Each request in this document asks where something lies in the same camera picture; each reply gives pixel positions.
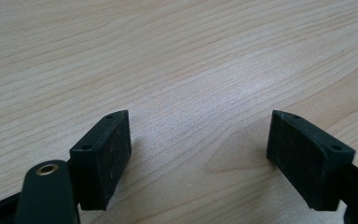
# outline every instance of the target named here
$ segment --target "small hole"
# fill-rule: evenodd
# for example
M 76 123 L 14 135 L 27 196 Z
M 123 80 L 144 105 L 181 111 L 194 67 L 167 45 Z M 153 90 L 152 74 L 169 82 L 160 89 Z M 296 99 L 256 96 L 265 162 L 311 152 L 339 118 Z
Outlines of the small hole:
M 342 150 L 342 147 L 339 147 L 339 146 L 332 146 L 332 148 L 335 150 Z
M 82 147 L 82 149 L 84 149 L 84 150 L 88 150 L 88 149 L 90 149 L 90 148 L 91 148 L 90 145 L 84 145 L 84 146 Z
M 49 175 L 51 173 L 54 173 L 57 169 L 58 169 L 57 164 L 49 164 L 49 165 L 45 165 L 45 166 L 42 166 L 39 169 L 37 169 L 36 174 L 37 175 Z

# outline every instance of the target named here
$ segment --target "metal grommet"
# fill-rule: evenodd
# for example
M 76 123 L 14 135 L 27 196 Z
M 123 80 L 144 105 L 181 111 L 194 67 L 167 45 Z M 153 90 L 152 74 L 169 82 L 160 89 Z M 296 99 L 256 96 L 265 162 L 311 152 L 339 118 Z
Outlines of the metal grommet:
M 58 170 L 57 164 L 47 164 L 36 170 L 37 175 L 49 175 Z

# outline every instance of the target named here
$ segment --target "light wood surface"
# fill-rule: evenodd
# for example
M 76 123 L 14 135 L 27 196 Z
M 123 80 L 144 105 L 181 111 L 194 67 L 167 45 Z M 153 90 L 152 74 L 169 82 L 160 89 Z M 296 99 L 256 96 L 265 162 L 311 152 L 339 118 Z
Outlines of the light wood surface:
M 0 0 L 0 200 L 121 109 L 131 160 L 82 223 L 342 223 L 265 155 L 280 109 L 358 165 L 358 0 Z

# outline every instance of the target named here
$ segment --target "tabletop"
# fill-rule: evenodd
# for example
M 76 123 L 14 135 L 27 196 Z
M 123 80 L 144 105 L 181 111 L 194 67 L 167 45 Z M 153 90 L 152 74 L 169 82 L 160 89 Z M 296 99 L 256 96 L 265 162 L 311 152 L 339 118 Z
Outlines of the tabletop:
M 342 223 L 266 147 L 283 110 L 358 166 L 358 0 L 0 0 L 0 200 L 123 109 L 130 161 L 82 223 Z

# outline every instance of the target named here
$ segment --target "black bracket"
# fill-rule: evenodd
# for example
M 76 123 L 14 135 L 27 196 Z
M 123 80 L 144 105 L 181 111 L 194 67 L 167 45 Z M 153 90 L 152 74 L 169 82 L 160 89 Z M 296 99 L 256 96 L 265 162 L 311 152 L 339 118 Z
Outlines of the black bracket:
M 316 211 L 348 207 L 345 223 L 358 223 L 355 150 L 300 116 L 273 111 L 267 157 Z
M 131 155 L 128 111 L 103 117 L 71 149 L 71 159 L 31 168 L 22 192 L 0 201 L 0 224 L 80 223 L 83 210 L 105 210 Z

